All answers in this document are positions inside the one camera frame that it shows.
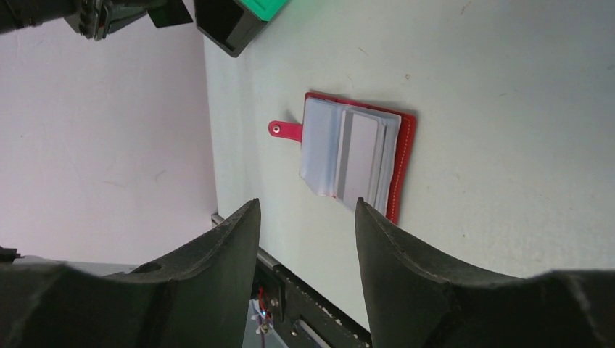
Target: red leather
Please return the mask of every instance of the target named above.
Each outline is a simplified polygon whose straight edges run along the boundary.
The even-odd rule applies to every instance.
[[[276,138],[285,138],[301,142],[303,137],[303,125],[282,121],[271,121],[269,122],[269,134]]]

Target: screw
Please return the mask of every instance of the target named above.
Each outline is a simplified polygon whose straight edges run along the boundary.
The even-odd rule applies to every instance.
[[[260,326],[260,330],[266,334],[267,332],[269,332],[269,325],[267,323],[264,323]]]

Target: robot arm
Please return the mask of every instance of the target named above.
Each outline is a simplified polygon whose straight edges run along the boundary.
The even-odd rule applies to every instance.
[[[99,41],[145,15],[156,28],[192,22],[182,0],[0,0],[0,34],[63,17]]]

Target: red wire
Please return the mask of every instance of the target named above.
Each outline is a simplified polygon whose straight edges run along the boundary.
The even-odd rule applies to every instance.
[[[258,289],[258,306],[260,307],[260,311],[265,313],[265,318],[271,319],[271,314],[267,310],[267,307],[265,307],[265,302],[263,301],[263,294],[265,295],[265,298],[269,298],[269,296],[265,293],[265,290],[260,287]]]

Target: stitching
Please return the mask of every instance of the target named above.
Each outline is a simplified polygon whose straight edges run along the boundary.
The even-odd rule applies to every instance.
[[[391,220],[395,220],[395,215],[397,211],[397,187],[399,186],[401,172],[404,168],[405,153],[408,151],[408,140],[409,140],[408,138],[410,137],[410,131],[412,130],[412,122],[408,120],[406,117],[404,117],[404,119],[406,119],[406,121],[408,121],[410,125],[408,126],[408,131],[405,134],[400,167],[398,168],[398,171],[395,173],[395,184],[393,186],[393,197],[392,197],[392,202],[391,202]]]

